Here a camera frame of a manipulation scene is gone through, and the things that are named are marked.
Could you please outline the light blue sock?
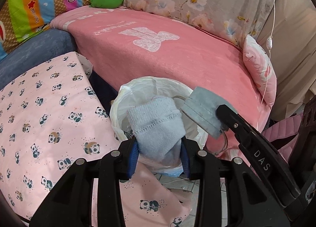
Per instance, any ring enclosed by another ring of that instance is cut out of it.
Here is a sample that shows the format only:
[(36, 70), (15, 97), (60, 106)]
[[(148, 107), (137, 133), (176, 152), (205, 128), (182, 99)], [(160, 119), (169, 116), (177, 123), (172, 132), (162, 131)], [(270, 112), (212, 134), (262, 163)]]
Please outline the light blue sock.
[(172, 98), (156, 96), (130, 108), (127, 118), (143, 157), (165, 167), (180, 164), (181, 139), (186, 131)]

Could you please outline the white bag lined trash bin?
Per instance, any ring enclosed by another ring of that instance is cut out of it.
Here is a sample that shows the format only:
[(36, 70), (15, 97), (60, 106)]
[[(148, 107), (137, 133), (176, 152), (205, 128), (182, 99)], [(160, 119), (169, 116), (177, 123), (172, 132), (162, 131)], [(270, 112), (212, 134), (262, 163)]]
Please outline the white bag lined trash bin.
[(183, 172), (181, 138), (203, 148), (208, 134), (181, 112), (192, 89), (169, 78), (145, 76), (122, 85), (110, 109), (120, 142), (136, 137), (140, 162), (152, 173), (178, 177)]

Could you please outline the pink panda print sheet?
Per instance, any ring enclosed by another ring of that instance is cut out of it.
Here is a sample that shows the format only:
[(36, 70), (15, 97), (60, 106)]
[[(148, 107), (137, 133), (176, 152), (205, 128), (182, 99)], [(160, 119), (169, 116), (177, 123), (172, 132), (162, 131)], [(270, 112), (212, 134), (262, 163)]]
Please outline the pink panda print sheet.
[[(28, 220), (77, 158), (119, 146), (78, 56), (46, 61), (1, 90), (1, 192)], [(142, 163), (120, 194), (126, 226), (180, 226), (192, 210), (191, 193), (172, 193)]]

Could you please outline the small pink floral pillow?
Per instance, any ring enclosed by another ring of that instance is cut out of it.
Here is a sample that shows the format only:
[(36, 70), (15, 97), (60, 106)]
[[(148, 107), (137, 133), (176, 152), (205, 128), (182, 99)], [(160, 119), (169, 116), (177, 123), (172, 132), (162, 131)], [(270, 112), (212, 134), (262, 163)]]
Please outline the small pink floral pillow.
[(276, 100), (277, 77), (268, 54), (251, 35), (244, 39), (243, 62), (263, 101), (272, 108)]

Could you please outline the blue velvet cushion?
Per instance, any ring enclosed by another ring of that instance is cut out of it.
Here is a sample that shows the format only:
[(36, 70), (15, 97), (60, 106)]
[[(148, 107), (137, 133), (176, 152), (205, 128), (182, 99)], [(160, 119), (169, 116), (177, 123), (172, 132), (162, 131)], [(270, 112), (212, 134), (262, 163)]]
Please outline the blue velvet cushion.
[(22, 43), (1, 60), (1, 88), (41, 63), (77, 51), (74, 37), (59, 29), (48, 29)]

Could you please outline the pink fleece blanket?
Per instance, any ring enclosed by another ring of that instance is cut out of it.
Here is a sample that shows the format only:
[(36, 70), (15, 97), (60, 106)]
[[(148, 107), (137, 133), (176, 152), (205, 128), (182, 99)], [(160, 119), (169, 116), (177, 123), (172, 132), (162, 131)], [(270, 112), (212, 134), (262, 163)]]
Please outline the pink fleece blanket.
[(83, 6), (53, 19), (69, 32), (94, 71), (118, 90), (143, 76), (203, 87), (232, 104), (258, 131), (270, 108), (243, 63), (239, 48), (183, 22), (127, 8)]

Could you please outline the colourful monkey print pillow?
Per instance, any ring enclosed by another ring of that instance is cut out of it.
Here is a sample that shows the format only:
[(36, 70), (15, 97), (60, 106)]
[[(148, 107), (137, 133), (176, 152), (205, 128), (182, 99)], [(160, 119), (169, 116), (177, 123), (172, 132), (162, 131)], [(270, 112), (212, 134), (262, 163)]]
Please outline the colourful monkey print pillow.
[(6, 0), (1, 8), (1, 59), (49, 29), (56, 16), (88, 4), (89, 0)]

